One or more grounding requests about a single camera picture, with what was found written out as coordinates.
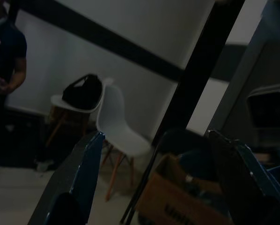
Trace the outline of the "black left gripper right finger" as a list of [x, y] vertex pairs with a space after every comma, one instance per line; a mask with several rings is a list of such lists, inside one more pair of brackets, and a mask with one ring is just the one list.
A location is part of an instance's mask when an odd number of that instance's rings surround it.
[[280, 225], [280, 166], [264, 168], [249, 146], [209, 130], [218, 181], [235, 225]]

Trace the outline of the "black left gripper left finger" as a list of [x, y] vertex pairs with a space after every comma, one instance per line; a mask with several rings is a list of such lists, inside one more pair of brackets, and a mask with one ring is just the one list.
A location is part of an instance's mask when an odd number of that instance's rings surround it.
[[105, 135], [84, 136], [53, 173], [29, 220], [30, 225], [85, 225], [96, 190]]

